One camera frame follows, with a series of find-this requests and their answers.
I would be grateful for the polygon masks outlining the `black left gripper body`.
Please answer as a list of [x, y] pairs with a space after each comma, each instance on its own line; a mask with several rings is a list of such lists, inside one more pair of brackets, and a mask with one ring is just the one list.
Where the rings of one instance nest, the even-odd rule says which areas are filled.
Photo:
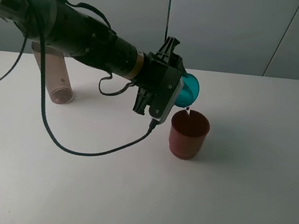
[[174, 53], [175, 47], [180, 42], [175, 37], [168, 37], [157, 53], [149, 53], [144, 56], [145, 62], [141, 71], [133, 79], [138, 86], [138, 93], [133, 111], [143, 115], [145, 108], [150, 108], [153, 97], [163, 79], [166, 70], [173, 67], [185, 74], [185, 67], [181, 56]]

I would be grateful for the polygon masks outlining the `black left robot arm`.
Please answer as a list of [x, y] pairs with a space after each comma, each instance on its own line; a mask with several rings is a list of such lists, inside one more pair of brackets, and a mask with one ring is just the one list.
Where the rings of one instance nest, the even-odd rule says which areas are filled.
[[168, 37], [157, 53], [144, 53], [119, 37], [106, 19], [80, 12], [86, 3], [67, 0], [0, 0], [0, 17], [13, 21], [32, 41], [62, 51], [78, 62], [128, 79], [138, 87], [134, 112], [164, 121], [182, 88], [178, 40]]

